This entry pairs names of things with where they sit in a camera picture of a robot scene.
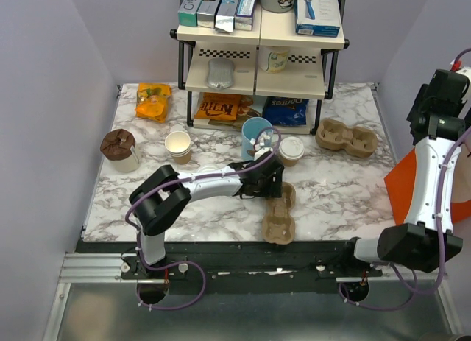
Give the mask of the single kraft paper cup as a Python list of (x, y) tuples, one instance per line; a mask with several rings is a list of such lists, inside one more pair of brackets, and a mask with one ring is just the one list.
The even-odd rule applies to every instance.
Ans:
[(282, 155), (280, 156), (280, 159), (281, 159), (281, 161), (283, 162), (283, 165), (284, 165), (285, 167), (293, 167), (293, 166), (295, 166), (295, 165), (298, 163), (298, 161), (299, 161), (298, 158), (289, 159), (289, 158), (285, 158), (285, 157), (282, 156)]

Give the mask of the single white cup lid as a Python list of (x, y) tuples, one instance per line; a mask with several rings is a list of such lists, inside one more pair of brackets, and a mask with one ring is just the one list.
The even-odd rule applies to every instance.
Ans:
[(305, 146), (298, 137), (289, 136), (281, 141), (279, 152), (289, 161), (298, 161), (304, 155)]

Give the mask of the separated brown pulp carrier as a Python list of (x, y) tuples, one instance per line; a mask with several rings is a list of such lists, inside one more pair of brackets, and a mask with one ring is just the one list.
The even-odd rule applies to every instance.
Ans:
[(266, 214), (262, 220), (262, 236), (266, 242), (288, 245), (294, 240), (296, 224), (291, 210), (295, 203), (295, 188), (287, 182), (283, 182), (280, 198), (266, 199)]

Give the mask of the kraft paper cup stack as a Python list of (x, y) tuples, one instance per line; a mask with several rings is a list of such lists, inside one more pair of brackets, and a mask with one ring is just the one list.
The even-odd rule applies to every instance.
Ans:
[(165, 138), (166, 151), (177, 164), (187, 164), (191, 160), (191, 137), (187, 132), (174, 131)]

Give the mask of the brown pulp cup carrier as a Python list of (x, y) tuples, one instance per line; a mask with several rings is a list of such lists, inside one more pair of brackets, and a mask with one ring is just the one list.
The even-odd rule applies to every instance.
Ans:
[(348, 155), (358, 158), (370, 157), (378, 146), (378, 137), (374, 131), (359, 126), (348, 127), (330, 118), (321, 120), (315, 138), (321, 148), (344, 150)]

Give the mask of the orange paper bag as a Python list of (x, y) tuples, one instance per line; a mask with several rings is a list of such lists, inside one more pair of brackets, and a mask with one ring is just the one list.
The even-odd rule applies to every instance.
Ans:
[[(384, 178), (394, 221), (397, 225), (405, 222), (412, 200), (415, 173), (416, 158), (414, 150), (412, 150)], [(470, 209), (470, 151), (463, 146), (453, 178), (451, 198), (451, 217), (453, 223), (470, 217)]]

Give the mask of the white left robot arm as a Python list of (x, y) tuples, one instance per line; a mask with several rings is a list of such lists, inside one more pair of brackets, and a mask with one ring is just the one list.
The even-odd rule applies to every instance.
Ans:
[(138, 232), (138, 270), (147, 278), (162, 273), (165, 232), (188, 204), (213, 197), (280, 198), (283, 171), (282, 161), (272, 152), (206, 172), (159, 168), (130, 195), (125, 215)]

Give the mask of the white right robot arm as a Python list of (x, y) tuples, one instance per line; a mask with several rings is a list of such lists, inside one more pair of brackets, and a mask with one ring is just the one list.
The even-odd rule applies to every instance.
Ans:
[(357, 239), (339, 256), (339, 269), (357, 275), (366, 263), (393, 263), (430, 273), (461, 252), (453, 235), (451, 197), (461, 145), (470, 133), (459, 114), (470, 98), (470, 68), (438, 69), (421, 86), (407, 120), (414, 138), (416, 174), (411, 205), (402, 225), (376, 239)]

